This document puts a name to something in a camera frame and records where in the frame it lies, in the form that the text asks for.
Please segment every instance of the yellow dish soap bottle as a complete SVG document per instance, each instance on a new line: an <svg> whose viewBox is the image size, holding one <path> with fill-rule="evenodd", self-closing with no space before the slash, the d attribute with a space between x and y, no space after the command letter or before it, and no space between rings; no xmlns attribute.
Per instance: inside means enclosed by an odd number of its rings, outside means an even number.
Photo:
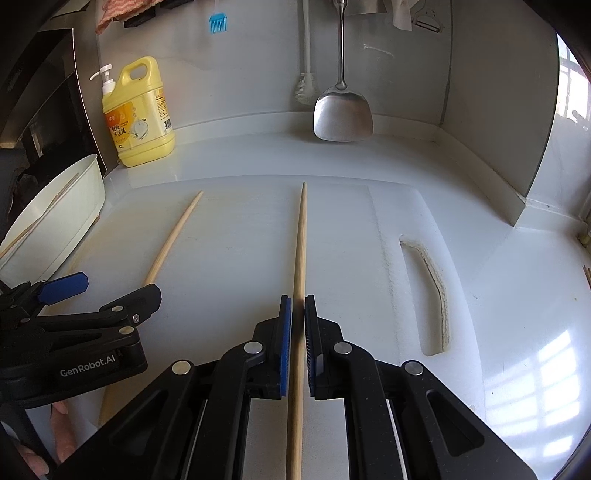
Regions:
<svg viewBox="0 0 591 480"><path fill-rule="evenodd" d="M133 79L130 73L138 67L145 74ZM174 132L164 99L158 63L153 57L142 57L121 70L119 80L111 79L113 65L105 65L103 76L103 113L126 167L135 167L162 158L174 149Z"/></svg>

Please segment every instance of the white container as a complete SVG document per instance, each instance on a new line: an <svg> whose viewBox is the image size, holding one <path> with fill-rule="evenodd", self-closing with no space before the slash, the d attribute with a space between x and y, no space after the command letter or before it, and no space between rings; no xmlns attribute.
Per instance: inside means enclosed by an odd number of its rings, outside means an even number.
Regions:
<svg viewBox="0 0 591 480"><path fill-rule="evenodd" d="M76 174L62 196L47 208ZM21 212L0 249L4 250L23 230L29 230L0 259L0 278L9 287L49 279L72 253L99 216L105 202L105 185L96 154L88 155L49 182Z"/></svg>

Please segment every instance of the metal spatula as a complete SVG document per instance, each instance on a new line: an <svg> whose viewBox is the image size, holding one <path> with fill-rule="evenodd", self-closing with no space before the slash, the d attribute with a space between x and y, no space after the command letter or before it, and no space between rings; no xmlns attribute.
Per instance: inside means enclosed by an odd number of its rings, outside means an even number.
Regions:
<svg viewBox="0 0 591 480"><path fill-rule="evenodd" d="M374 133L367 100L351 92L345 83L345 36L343 18L347 0L333 0L339 13L339 81L326 90L314 107L314 133L322 140L354 142Z"/></svg>

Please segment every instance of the white cloth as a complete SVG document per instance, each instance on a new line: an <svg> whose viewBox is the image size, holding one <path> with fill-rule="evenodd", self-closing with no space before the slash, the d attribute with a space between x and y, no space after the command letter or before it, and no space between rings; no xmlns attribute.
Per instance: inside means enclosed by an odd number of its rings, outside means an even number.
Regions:
<svg viewBox="0 0 591 480"><path fill-rule="evenodd" d="M413 20L410 17L410 9L418 0L392 0L392 10L394 17L392 25L400 30L411 31L413 29Z"/></svg>

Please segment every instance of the metal pin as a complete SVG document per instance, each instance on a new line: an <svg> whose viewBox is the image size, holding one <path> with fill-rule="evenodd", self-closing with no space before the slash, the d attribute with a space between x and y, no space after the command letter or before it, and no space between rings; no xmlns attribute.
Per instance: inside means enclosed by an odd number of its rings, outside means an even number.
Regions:
<svg viewBox="0 0 591 480"><path fill-rule="evenodd" d="M191 364L185 360L179 360L173 364L173 373L177 375L188 374L191 370Z"/></svg>
<svg viewBox="0 0 591 480"><path fill-rule="evenodd" d="M353 347L347 342L336 343L333 348L335 349L335 352L340 353L341 355L349 355L353 351Z"/></svg>
<svg viewBox="0 0 591 480"><path fill-rule="evenodd" d="M259 342L248 342L244 345L244 351L251 355L262 352L262 344Z"/></svg>
<svg viewBox="0 0 591 480"><path fill-rule="evenodd" d="M420 375L423 373L423 366L414 360L404 364L404 369L411 375Z"/></svg>

